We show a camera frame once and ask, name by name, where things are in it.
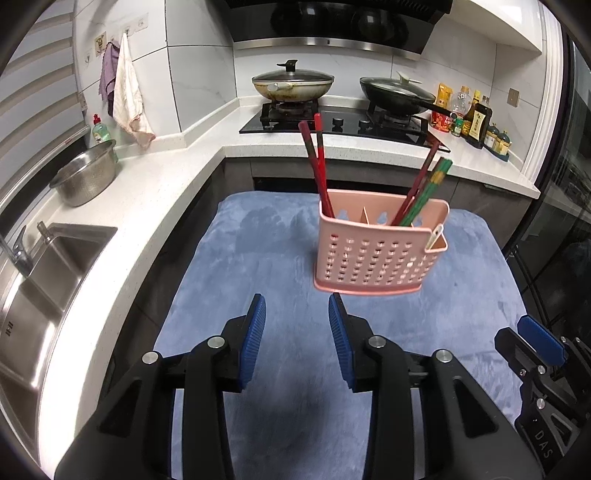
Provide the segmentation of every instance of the green dish soap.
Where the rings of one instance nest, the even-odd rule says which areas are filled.
[[[94,119],[95,126],[92,129],[92,136],[95,138],[96,143],[106,142],[111,140],[111,134],[107,126],[100,120],[100,117],[95,113]]]

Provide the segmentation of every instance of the dark red chopstick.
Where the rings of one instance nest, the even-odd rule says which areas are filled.
[[[304,139],[304,145],[306,145],[306,150],[308,152],[308,160],[310,160],[310,165],[312,165],[312,170],[314,171],[314,179],[316,181],[316,187],[318,188],[318,193],[320,193],[320,202],[322,203],[322,213],[327,217],[334,218],[335,213],[333,212],[332,205],[330,204],[329,194],[326,190],[326,173],[321,171],[318,157],[316,157],[316,150],[314,150],[314,143],[312,142],[312,134],[310,133],[310,127],[308,126],[308,122],[302,120],[298,124],[298,128],[300,129],[301,136]]]
[[[410,204],[411,200],[413,198],[415,198],[418,194],[418,190],[419,190],[419,187],[421,186],[421,182],[422,182],[423,178],[425,178],[425,176],[427,175],[427,172],[429,171],[429,166],[431,165],[431,162],[433,161],[433,157],[435,157],[435,154],[437,153],[437,149],[439,148],[439,145],[441,145],[441,142],[437,138],[433,137],[433,143],[431,144],[431,149],[429,150],[429,154],[427,155],[425,162],[423,162],[423,166],[421,167],[421,170],[419,170],[417,178],[414,179],[413,186],[410,188],[410,191],[408,192],[407,197],[404,199],[402,205],[400,206],[400,208],[396,212],[396,215],[394,216],[394,220],[392,220],[392,222],[390,223],[391,226],[397,226],[400,224],[400,222],[402,222],[402,219],[404,218],[404,215],[406,214],[406,211],[408,210],[408,205]]]
[[[326,160],[324,158],[324,139],[322,138],[322,116],[314,114],[314,127],[316,128],[316,143],[318,145],[318,167],[322,175],[322,183],[326,188]]]

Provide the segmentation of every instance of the pink utensil holder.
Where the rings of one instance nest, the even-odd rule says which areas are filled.
[[[389,225],[403,195],[330,189],[329,197],[335,215],[345,210],[349,220],[329,218],[319,206],[316,288],[357,295],[418,291],[447,250],[443,235],[425,249],[433,229],[447,219],[447,202],[430,199],[414,222],[419,226],[403,227]]]

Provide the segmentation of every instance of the blue fleece blanket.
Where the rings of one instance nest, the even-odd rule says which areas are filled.
[[[255,293],[267,324],[246,390],[225,394],[239,480],[358,480],[365,460],[371,393],[348,390],[328,320],[329,294],[313,285],[318,195],[232,195],[199,243],[155,349],[191,350],[246,313]],[[452,210],[448,251],[422,289],[386,297],[343,295],[350,314],[406,351],[451,350],[513,422],[519,380],[496,352],[497,331],[516,330],[525,307],[484,220]],[[181,474],[182,392],[176,398],[173,477]]]

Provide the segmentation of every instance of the wok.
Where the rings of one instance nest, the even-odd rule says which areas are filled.
[[[276,102],[308,102],[330,90],[335,78],[314,70],[296,69],[297,60],[287,60],[275,70],[252,78],[252,84],[263,97]]]
[[[452,112],[435,105],[435,96],[413,83],[421,83],[409,79],[398,72],[400,80],[379,77],[363,77],[359,79],[361,89],[370,102],[387,110],[394,116],[405,117],[433,110],[446,116]]]

